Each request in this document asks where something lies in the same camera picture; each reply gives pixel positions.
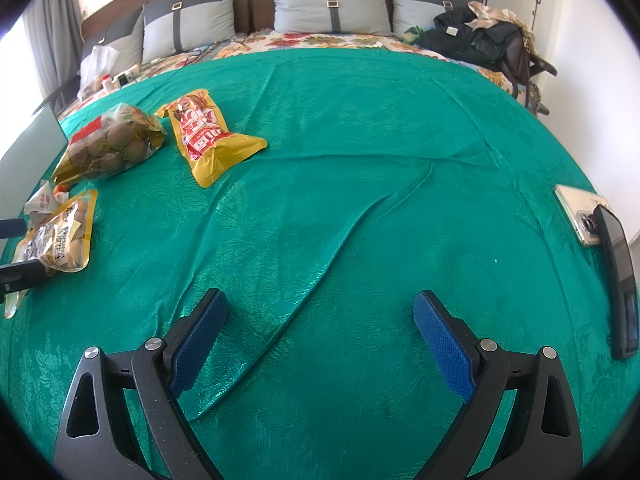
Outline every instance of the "phone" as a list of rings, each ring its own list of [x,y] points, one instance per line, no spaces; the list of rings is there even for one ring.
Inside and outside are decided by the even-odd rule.
[[[598,205],[611,210],[607,199],[583,189],[561,184],[557,184],[554,191],[580,243],[585,247],[599,245],[600,236],[593,219],[593,211]]]
[[[629,245],[620,220],[603,205],[593,211],[607,260],[614,359],[638,352],[638,295]]]

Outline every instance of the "dark coat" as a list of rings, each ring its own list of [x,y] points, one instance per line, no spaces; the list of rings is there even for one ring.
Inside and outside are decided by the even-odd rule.
[[[510,22],[500,22],[493,27],[476,30],[465,25],[475,18],[476,15],[466,7],[443,12],[433,20],[436,28],[422,33],[417,44],[451,59],[500,72],[500,60],[510,41],[521,34],[520,29]],[[448,27],[456,28],[457,34],[447,34]]]

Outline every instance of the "small bottle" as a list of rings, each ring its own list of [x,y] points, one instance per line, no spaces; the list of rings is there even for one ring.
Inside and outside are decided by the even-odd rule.
[[[115,90],[115,86],[113,85],[109,74],[102,76],[102,88],[104,88],[104,91],[107,92],[107,94]]]

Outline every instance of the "teal blanket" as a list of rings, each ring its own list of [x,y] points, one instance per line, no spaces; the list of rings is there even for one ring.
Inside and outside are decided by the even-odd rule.
[[[228,480],[411,479],[462,402],[413,323],[425,288],[505,349],[557,349],[593,455],[640,387],[640,360],[610,357],[601,249],[580,246],[552,190],[591,186],[536,118],[453,63],[313,49],[188,66],[63,127],[196,88],[269,147],[202,189],[164,120],[149,160],[74,188],[99,193],[89,266],[0,322],[0,394],[47,457],[83,350],[164,334],[211,286],[228,319],[180,405]]]

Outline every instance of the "curtain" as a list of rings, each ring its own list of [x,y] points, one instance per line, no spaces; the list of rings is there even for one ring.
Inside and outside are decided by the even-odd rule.
[[[33,0],[23,14],[43,96],[58,113],[76,97],[82,52],[78,0]]]

